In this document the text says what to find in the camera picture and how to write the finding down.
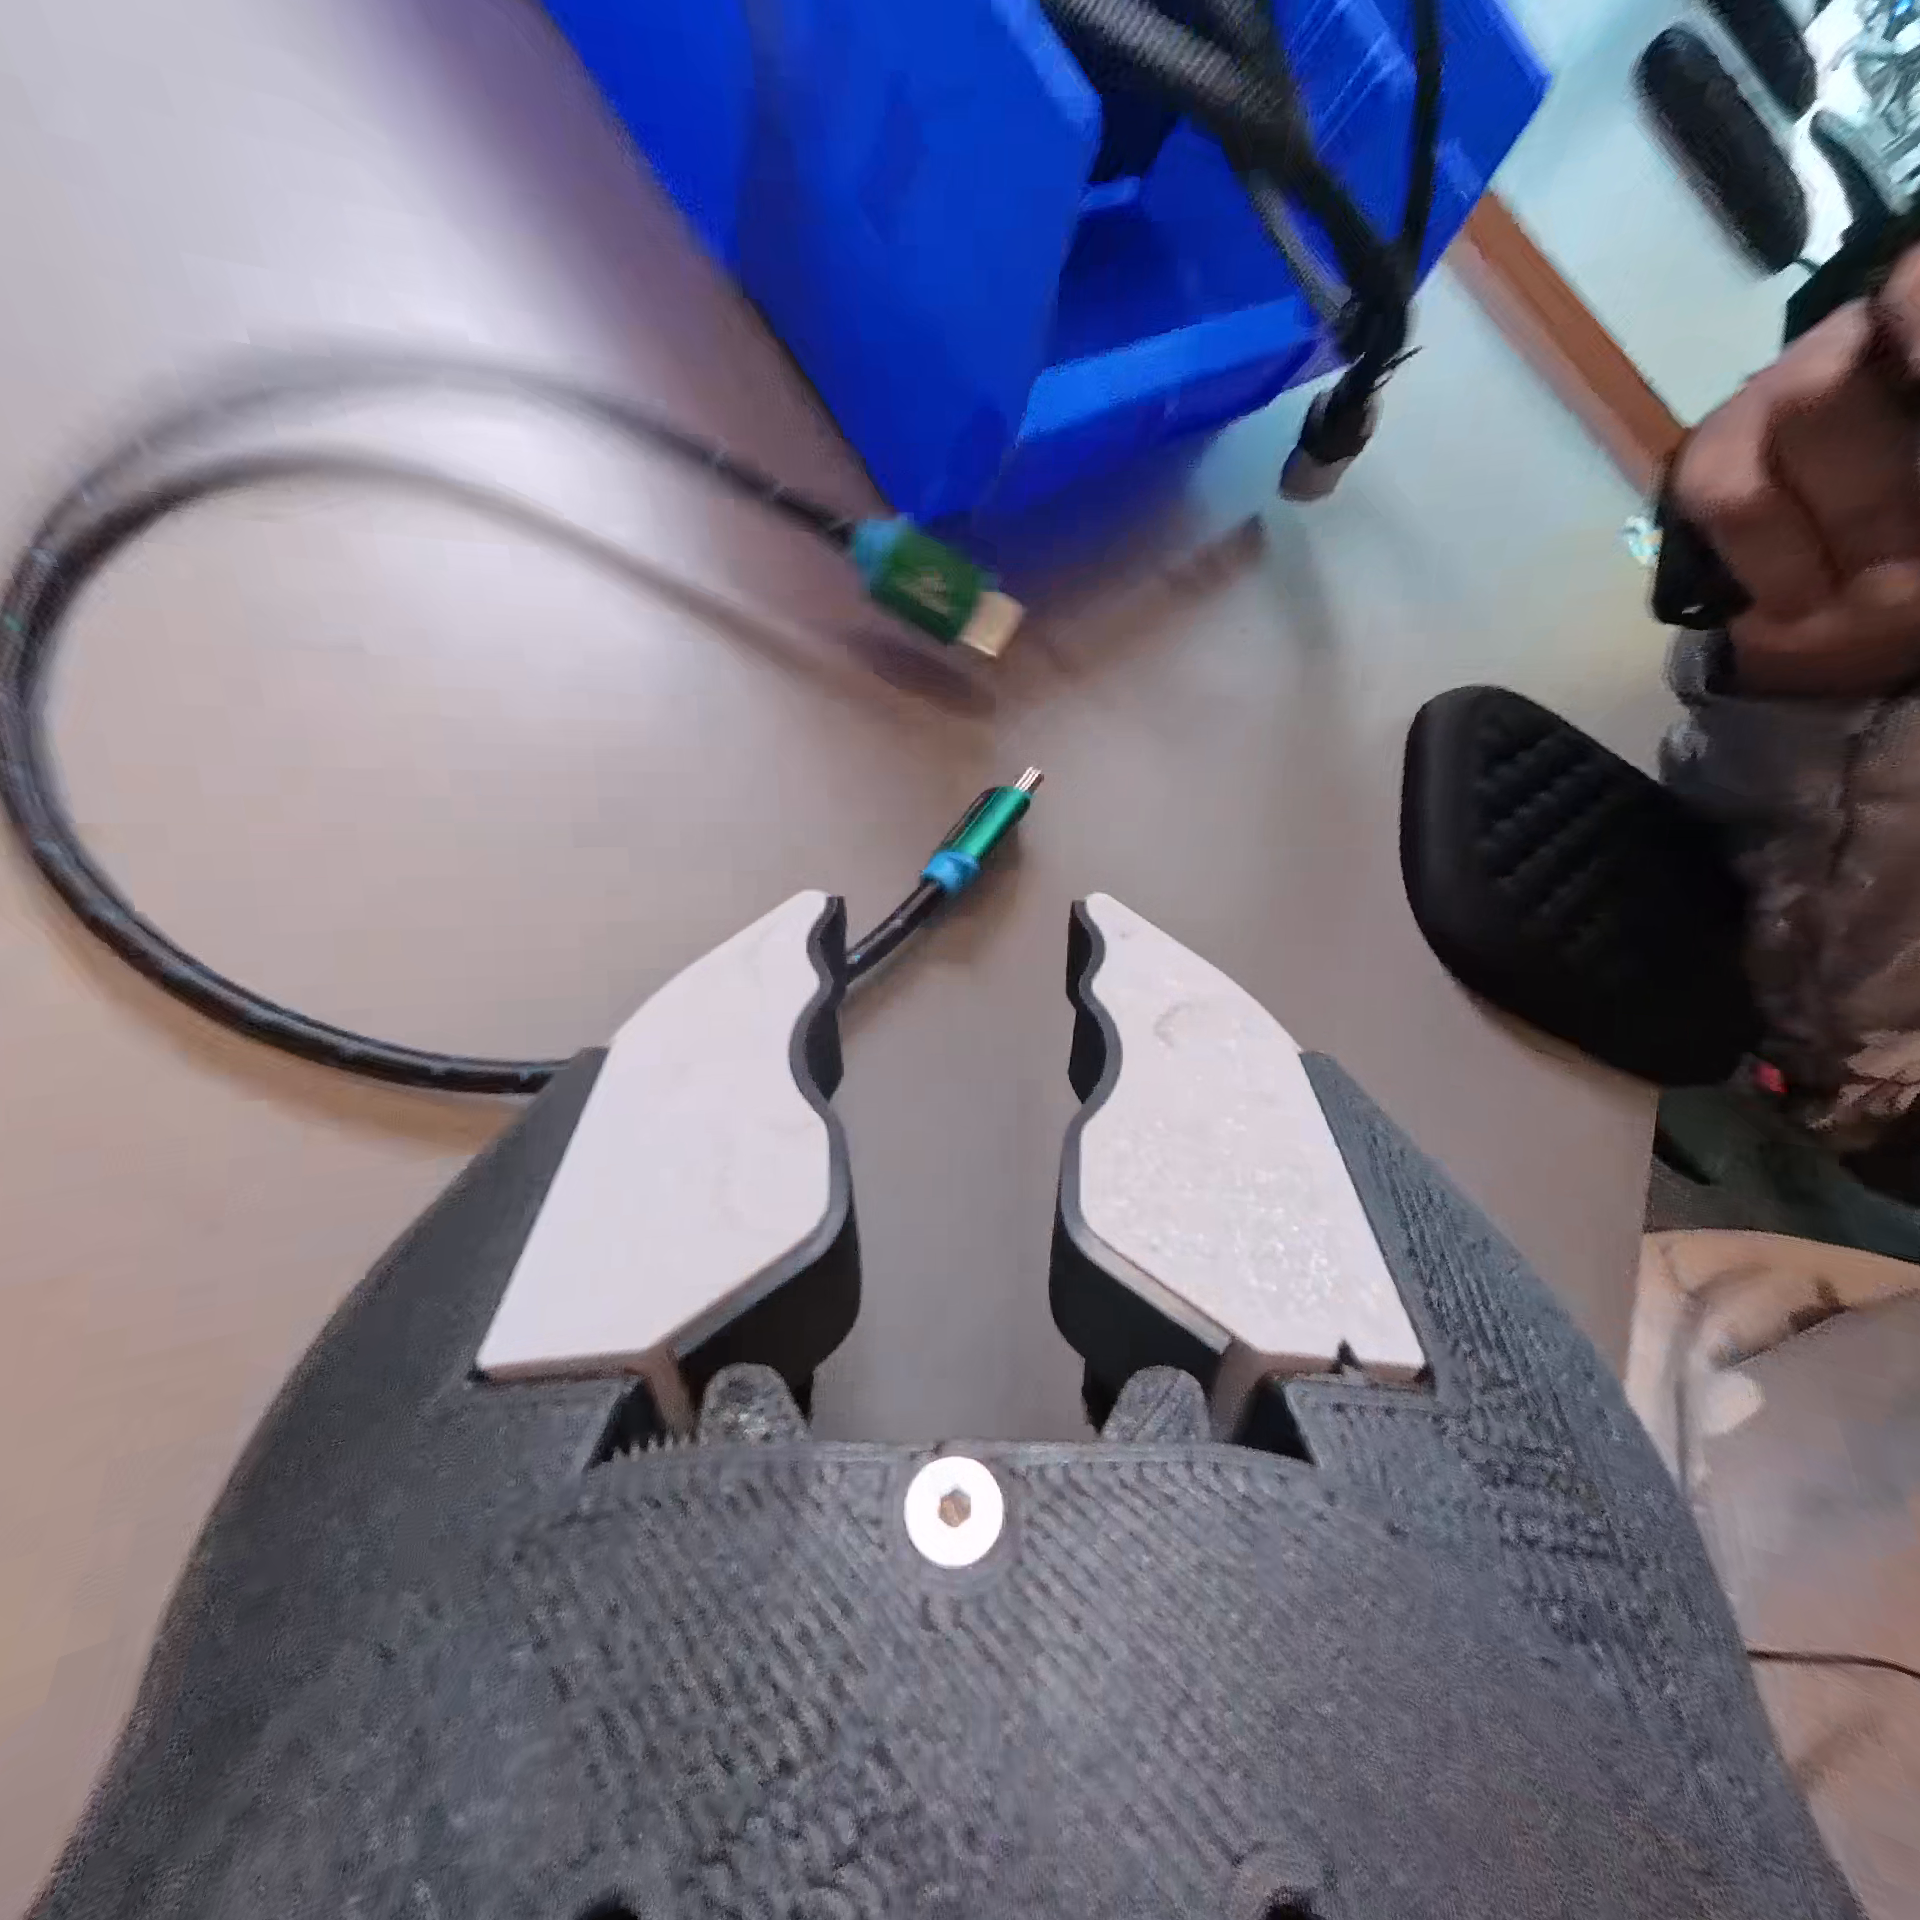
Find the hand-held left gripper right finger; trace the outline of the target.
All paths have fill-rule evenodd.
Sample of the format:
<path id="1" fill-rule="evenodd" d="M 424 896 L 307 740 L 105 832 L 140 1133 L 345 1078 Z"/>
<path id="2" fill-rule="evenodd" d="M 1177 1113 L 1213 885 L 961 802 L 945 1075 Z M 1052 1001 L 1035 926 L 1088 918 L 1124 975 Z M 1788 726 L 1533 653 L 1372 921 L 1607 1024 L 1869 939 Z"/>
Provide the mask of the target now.
<path id="1" fill-rule="evenodd" d="M 1147 1369 L 1259 1438 L 1281 1380 L 1414 1387 L 1426 1353 L 1290 1029 L 1118 899 L 1066 915 L 1052 1319 L 1100 1428 Z"/>

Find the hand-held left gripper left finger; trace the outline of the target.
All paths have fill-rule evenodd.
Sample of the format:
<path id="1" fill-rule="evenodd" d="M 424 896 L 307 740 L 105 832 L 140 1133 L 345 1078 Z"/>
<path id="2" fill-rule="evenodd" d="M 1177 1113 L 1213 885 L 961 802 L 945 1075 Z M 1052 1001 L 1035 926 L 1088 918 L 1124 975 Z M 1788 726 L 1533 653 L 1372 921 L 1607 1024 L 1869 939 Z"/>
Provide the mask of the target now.
<path id="1" fill-rule="evenodd" d="M 473 1369 L 638 1380 L 691 1429 L 711 1377 L 804 1410 L 858 1316 L 843 1081 L 846 904 L 804 887 L 669 975 L 597 1057 Z"/>

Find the braided hdmi cable green plug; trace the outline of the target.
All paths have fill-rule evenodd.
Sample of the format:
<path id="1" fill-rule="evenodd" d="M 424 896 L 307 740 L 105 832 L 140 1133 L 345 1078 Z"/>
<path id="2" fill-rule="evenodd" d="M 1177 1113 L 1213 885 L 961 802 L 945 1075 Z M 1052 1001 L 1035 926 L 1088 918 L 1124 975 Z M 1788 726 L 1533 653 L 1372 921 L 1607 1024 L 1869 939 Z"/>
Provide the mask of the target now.
<path id="1" fill-rule="evenodd" d="M 393 390 L 519 398 L 593 422 L 626 443 L 696 469 L 750 509 L 796 525 L 858 573 L 858 586 L 879 609 L 941 651 L 1000 659 L 1020 623 L 1020 607 L 990 570 L 909 517 L 843 512 L 635 398 L 564 372 L 460 352 L 330 347 L 276 349 L 251 365 L 228 363 L 80 466 L 43 509 L 4 573 L 4 825 L 17 852 L 97 946 L 240 1042 L 398 1089 L 533 1098 L 564 1071 L 564 1062 L 501 1062 L 380 1042 L 311 1019 L 206 967 L 140 915 L 83 848 L 48 749 L 46 696 L 63 623 L 93 573 L 158 520 L 212 496 L 307 478 L 365 474 L 393 486 L 460 490 L 451 474 L 318 447 L 245 450 L 206 462 L 180 458 L 188 443 L 294 400 L 367 400 Z"/>

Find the blue plastic bin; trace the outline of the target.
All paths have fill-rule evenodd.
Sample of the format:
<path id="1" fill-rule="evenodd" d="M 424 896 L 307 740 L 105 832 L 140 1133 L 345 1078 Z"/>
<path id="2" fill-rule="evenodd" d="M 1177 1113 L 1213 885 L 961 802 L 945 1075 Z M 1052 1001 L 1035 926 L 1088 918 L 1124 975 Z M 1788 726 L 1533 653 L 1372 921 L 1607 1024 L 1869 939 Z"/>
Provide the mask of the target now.
<path id="1" fill-rule="evenodd" d="M 547 3 L 913 520 L 1002 517 L 1291 384 L 1322 499 L 1409 293 L 1546 96 L 1506 3 Z"/>

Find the person's right forearm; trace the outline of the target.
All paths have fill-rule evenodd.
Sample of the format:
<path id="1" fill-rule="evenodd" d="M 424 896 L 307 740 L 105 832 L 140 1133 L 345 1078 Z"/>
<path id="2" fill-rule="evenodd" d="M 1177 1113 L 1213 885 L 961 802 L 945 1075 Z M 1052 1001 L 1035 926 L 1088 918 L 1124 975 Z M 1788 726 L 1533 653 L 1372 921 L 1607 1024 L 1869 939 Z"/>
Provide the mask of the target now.
<path id="1" fill-rule="evenodd" d="M 1917 688 L 1752 696 L 1679 634 L 1663 780 L 1745 899 L 1743 962 L 1788 1113 L 1864 1181 L 1917 1186 Z"/>

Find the person's right hand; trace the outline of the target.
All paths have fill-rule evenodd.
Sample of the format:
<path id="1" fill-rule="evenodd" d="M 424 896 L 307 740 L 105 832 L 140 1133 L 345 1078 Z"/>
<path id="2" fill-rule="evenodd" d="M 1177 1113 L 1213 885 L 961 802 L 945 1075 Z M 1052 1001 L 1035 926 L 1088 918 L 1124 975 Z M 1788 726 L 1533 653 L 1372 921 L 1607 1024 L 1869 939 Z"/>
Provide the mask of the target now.
<path id="1" fill-rule="evenodd" d="M 1656 509 L 1750 595 L 1717 630 L 1740 693 L 1917 688 L 1917 246 L 1689 430 Z"/>

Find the person's grey hoodie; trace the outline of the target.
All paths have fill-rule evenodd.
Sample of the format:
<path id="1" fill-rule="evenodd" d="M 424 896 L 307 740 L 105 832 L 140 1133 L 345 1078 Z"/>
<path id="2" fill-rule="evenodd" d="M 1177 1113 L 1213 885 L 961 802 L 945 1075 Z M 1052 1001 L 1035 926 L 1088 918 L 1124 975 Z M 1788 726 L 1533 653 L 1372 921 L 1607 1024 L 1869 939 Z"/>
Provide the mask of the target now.
<path id="1" fill-rule="evenodd" d="M 1917 1918 L 1917 1263 L 1644 1234 L 1622 1385 L 1829 1850 L 1869 1918 Z"/>

